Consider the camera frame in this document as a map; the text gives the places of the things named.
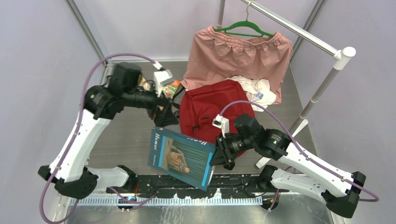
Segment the teal Humor book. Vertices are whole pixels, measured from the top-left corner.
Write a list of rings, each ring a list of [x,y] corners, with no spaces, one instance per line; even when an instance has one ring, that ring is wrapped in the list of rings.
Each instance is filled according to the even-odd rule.
[[[148,165],[185,183],[206,189],[214,172],[216,146],[163,128],[151,129]]]

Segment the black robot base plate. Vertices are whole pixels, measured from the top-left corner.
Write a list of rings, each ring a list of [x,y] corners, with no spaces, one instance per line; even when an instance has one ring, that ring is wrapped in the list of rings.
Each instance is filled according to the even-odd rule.
[[[275,193],[276,189],[262,182],[258,174],[214,174],[206,189],[185,183],[170,175],[138,175],[126,187],[114,187],[121,194],[148,198],[156,196],[170,199],[213,198],[218,192],[221,199],[254,198],[266,193]]]

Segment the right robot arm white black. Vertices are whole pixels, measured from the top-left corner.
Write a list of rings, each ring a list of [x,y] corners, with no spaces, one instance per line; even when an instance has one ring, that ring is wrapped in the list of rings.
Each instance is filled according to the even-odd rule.
[[[210,165],[232,170],[237,155],[252,149],[264,158],[280,161],[305,174],[291,174],[265,165],[258,179],[262,190],[298,192],[323,203],[339,216],[352,218],[366,180],[363,173],[349,173],[330,165],[292,142],[286,133],[265,129],[248,114],[235,118],[236,133],[229,132],[229,120],[220,115],[213,119],[212,125],[221,129],[221,134],[215,139],[216,150]]]

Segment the red backpack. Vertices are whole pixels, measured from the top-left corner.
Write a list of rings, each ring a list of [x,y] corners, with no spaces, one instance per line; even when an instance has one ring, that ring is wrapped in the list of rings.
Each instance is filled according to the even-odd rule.
[[[215,144],[221,130],[212,125],[229,103],[248,98],[239,82],[231,79],[193,89],[181,82],[186,92],[179,107],[181,133],[189,137]]]

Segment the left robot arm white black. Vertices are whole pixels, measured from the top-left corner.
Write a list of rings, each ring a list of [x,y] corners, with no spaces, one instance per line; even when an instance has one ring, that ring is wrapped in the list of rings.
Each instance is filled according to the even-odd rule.
[[[126,166],[90,168],[87,162],[99,136],[125,107],[145,109],[156,127],[178,124],[172,112],[172,100],[163,92],[175,78],[160,64],[156,63],[155,67],[149,90],[140,85],[141,67],[122,62],[113,67],[105,84],[86,91],[82,111],[78,113],[68,141],[51,164],[38,170],[43,179],[54,184],[58,193],[84,199],[96,190],[111,187],[126,193],[135,189],[136,174]]]

